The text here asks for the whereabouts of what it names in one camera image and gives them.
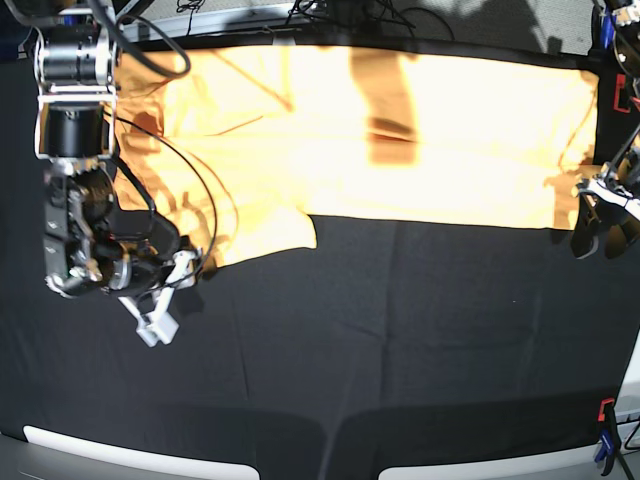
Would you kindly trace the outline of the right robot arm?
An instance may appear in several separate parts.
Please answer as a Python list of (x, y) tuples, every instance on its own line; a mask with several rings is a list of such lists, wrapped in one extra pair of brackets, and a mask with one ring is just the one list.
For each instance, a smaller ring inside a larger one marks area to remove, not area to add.
[[(35, 30), (33, 71), (38, 87), (34, 152), (45, 172), (47, 286), (65, 298), (96, 290), (118, 298), (148, 346), (169, 344), (178, 323), (174, 293), (192, 286), (206, 260), (156, 207), (122, 160), (116, 138), (122, 53), (168, 79), (123, 35), (120, 18), (103, 1), (11, 1), (8, 9)], [(118, 198), (109, 169), (131, 182), (149, 214), (148, 226), (117, 234), (109, 218)]]

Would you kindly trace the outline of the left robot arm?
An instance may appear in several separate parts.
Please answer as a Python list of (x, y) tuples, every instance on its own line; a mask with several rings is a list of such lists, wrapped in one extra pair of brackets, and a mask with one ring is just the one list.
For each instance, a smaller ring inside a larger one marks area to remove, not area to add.
[[(622, 70), (621, 88), (633, 108), (639, 107), (639, 3), (606, 1), (600, 8), (609, 45)], [(639, 128), (622, 142), (613, 159), (601, 171), (576, 185), (577, 195), (588, 205), (617, 207), (639, 218)]]

